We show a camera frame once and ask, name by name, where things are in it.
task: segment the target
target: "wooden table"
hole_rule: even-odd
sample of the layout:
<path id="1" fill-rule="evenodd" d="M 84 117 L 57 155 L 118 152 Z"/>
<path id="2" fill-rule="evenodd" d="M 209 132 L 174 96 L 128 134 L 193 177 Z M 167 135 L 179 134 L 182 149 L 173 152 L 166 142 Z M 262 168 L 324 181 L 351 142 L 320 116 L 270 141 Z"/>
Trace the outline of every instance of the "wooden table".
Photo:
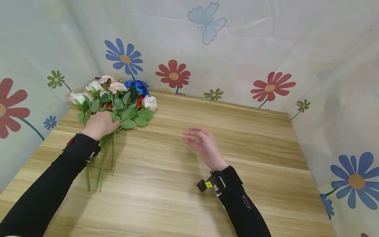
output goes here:
<path id="1" fill-rule="evenodd" d="M 334 236 L 286 114 L 152 94 L 159 109 L 150 124 L 117 135 L 114 176 L 111 152 L 100 192 L 87 192 L 81 172 L 45 236 L 235 236 L 215 192 L 196 187 L 209 170 L 181 136 L 198 124 L 213 132 L 272 236 Z M 75 107 L 67 112 L 0 195 L 1 219 L 82 129 L 77 113 Z"/>

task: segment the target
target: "light blue butterfly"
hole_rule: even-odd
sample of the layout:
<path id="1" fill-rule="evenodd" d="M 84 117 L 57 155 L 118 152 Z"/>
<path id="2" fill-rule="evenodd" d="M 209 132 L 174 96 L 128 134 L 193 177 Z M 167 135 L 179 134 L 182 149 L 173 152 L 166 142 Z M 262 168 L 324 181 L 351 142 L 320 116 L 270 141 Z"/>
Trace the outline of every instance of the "light blue butterfly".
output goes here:
<path id="1" fill-rule="evenodd" d="M 224 28 L 226 24 L 226 18 L 224 17 L 213 21 L 213 15 L 218 6 L 218 3 L 211 2 L 209 6 L 205 8 L 205 11 L 202 6 L 198 6 L 187 13 L 188 18 L 192 22 L 201 25 L 199 28 L 201 28 L 201 31 L 203 32 L 203 43 L 205 45 L 209 45 L 209 43 L 217 36 L 217 32 Z"/>

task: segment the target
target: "black arm sleeve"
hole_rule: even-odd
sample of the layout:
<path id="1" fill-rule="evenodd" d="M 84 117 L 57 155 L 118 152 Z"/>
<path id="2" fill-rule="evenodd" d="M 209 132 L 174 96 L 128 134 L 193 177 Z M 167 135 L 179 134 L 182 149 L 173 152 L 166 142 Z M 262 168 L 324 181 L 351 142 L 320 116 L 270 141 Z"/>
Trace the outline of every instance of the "black arm sleeve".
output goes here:
<path id="1" fill-rule="evenodd" d="M 236 180 L 236 176 L 237 173 L 231 166 L 222 171 L 226 186 L 232 187 L 232 190 L 222 190 L 219 199 L 228 212 L 237 236 L 271 237 L 263 217 L 246 195 L 239 178 Z"/>
<path id="2" fill-rule="evenodd" d="M 81 149 L 80 153 L 91 148 L 89 143 L 98 144 L 85 135 L 75 138 L 72 143 L 75 149 Z M 10 209 L 0 223 L 0 236 L 43 236 L 72 181 L 86 164 L 82 158 L 63 152 Z"/>

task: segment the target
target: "fabric backdrop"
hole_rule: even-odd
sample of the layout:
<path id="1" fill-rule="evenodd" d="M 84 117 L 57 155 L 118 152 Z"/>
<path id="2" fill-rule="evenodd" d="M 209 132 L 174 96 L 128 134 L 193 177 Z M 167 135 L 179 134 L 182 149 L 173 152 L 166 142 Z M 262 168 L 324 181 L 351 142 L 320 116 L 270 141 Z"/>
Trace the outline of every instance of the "fabric backdrop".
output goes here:
<path id="1" fill-rule="evenodd" d="M 104 74 L 135 77 L 167 93 L 288 112 L 337 235 L 375 236 L 378 7 L 0 1 L 0 190 L 69 108 L 70 91 Z"/>

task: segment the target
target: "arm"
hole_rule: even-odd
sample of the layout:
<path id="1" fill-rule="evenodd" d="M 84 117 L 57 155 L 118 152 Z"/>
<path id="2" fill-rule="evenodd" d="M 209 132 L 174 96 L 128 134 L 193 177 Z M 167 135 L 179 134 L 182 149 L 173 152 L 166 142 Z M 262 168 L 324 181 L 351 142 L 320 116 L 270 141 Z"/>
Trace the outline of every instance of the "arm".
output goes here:
<path id="1" fill-rule="evenodd" d="M 108 111 L 92 115 L 81 134 L 70 144 L 70 152 L 64 151 L 11 208 L 0 223 L 0 236 L 43 236 L 72 181 L 86 166 L 93 147 L 119 124 L 112 122 Z M 88 156 L 73 155 L 79 153 Z"/>
<path id="2" fill-rule="evenodd" d="M 239 237 L 271 237 L 265 221 L 242 187 L 233 167 L 228 166 L 216 146 L 213 135 L 201 127 L 190 127 L 183 133 L 183 140 L 194 148 L 205 164 L 218 176 L 226 187 L 218 194 L 233 227 Z"/>

